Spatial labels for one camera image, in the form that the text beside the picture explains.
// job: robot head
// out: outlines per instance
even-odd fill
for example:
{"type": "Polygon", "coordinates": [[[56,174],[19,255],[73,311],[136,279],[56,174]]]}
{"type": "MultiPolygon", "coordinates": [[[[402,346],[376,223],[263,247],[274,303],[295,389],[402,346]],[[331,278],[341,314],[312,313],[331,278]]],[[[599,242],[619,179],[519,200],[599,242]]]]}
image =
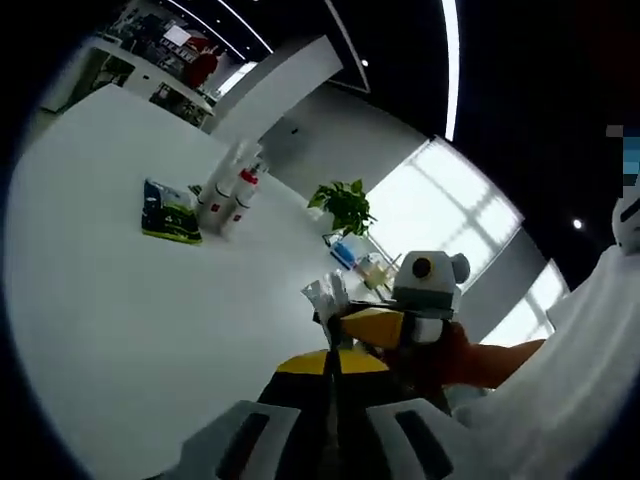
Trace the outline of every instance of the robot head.
{"type": "Polygon", "coordinates": [[[624,187],[623,197],[613,209],[613,235],[625,255],[640,253],[640,180],[624,187]]]}
{"type": "Polygon", "coordinates": [[[393,299],[415,310],[450,310],[456,284],[469,278],[469,260],[459,253],[409,252],[396,275],[393,299]]]}

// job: green plant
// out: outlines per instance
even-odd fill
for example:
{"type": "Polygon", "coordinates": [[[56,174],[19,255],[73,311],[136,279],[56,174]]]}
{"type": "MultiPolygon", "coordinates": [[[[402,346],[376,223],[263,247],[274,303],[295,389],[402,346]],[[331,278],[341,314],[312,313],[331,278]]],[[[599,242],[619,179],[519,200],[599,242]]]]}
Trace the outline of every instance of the green plant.
{"type": "Polygon", "coordinates": [[[364,235],[369,229],[369,201],[362,190],[362,180],[352,184],[331,182],[330,186],[320,185],[309,201],[308,208],[321,208],[333,214],[333,231],[342,230],[343,235],[353,233],[364,235]]]}

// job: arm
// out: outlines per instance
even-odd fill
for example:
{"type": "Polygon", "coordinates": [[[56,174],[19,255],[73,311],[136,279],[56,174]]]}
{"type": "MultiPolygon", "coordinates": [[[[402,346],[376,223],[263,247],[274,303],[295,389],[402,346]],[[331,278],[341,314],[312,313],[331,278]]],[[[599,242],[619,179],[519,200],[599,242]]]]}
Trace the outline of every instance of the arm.
{"type": "Polygon", "coordinates": [[[452,384],[496,388],[543,343],[535,340],[511,348],[471,344],[462,325],[452,322],[437,342],[418,347],[408,356],[387,351],[384,360],[401,379],[419,390],[452,384]]]}
{"type": "Polygon", "coordinates": [[[470,345],[459,383],[497,388],[536,353],[543,343],[544,340],[534,340],[511,348],[470,345]]]}

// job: white bottle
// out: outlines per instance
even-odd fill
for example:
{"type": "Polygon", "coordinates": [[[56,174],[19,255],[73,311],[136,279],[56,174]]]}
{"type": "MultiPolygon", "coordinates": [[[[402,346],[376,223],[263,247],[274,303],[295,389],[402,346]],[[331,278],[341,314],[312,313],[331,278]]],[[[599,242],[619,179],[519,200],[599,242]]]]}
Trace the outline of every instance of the white bottle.
{"type": "Polygon", "coordinates": [[[230,149],[233,151],[225,155],[198,195],[196,216],[200,228],[219,232],[234,210],[232,197],[240,179],[239,174],[244,171],[244,166],[255,161],[255,155],[260,149],[260,145],[256,143],[243,141],[235,144],[230,149]]]}
{"type": "Polygon", "coordinates": [[[254,166],[250,170],[244,169],[240,172],[240,178],[231,195],[228,214],[221,227],[222,233],[226,236],[232,234],[240,220],[249,212],[251,199],[256,194],[258,186],[258,168],[254,166]]]}

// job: ceiling light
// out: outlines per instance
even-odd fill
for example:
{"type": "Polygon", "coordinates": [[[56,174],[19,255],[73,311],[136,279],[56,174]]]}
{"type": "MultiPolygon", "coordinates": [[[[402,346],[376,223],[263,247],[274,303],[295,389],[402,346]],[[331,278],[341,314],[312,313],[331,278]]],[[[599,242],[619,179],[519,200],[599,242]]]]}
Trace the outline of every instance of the ceiling light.
{"type": "Polygon", "coordinates": [[[447,52],[449,56],[449,94],[447,101],[447,123],[444,138],[453,141],[458,111],[458,85],[460,83],[460,36],[458,33],[458,12],[456,0],[442,0],[444,24],[447,33],[447,52]]]}
{"type": "Polygon", "coordinates": [[[236,52],[236,54],[242,59],[242,60],[246,60],[246,58],[244,57],[244,55],[242,55],[238,50],[236,50],[233,45],[231,45],[222,35],[220,35],[218,32],[216,32],[213,28],[211,28],[209,25],[207,25],[206,23],[204,23],[203,20],[201,20],[199,17],[196,17],[193,13],[191,13],[189,10],[187,10],[186,8],[184,8],[182,5],[176,3],[174,0],[167,0],[168,2],[171,2],[173,5],[175,5],[176,7],[178,7],[180,10],[182,10],[184,13],[190,15],[194,20],[200,22],[202,24],[202,26],[204,26],[207,30],[209,30],[211,33],[213,33],[216,37],[218,37],[220,40],[222,40],[224,43],[227,44],[227,46],[233,50],[234,52],[236,52]]]}
{"type": "Polygon", "coordinates": [[[253,33],[253,35],[258,39],[258,41],[259,41],[260,43],[262,43],[262,44],[264,45],[264,47],[269,51],[269,53],[273,53],[273,50],[271,49],[271,47],[270,47],[269,45],[267,45],[267,42],[265,42],[265,41],[262,39],[262,37],[261,37],[260,35],[258,35],[258,34],[256,33],[256,31],[255,31],[253,28],[251,28],[251,27],[249,26],[249,24],[248,24],[247,22],[245,22],[245,21],[244,21],[244,19],[243,19],[240,15],[238,15],[238,14],[235,12],[235,10],[233,10],[233,8],[231,8],[229,5],[227,5],[227,4],[224,2],[224,0],[218,0],[218,3],[220,3],[220,5],[222,5],[224,8],[226,8],[227,10],[229,10],[229,11],[231,12],[231,14],[232,14],[234,17],[236,17],[238,20],[240,20],[240,23],[242,23],[245,27],[247,27],[247,28],[249,29],[249,31],[250,31],[251,33],[253,33]]]}

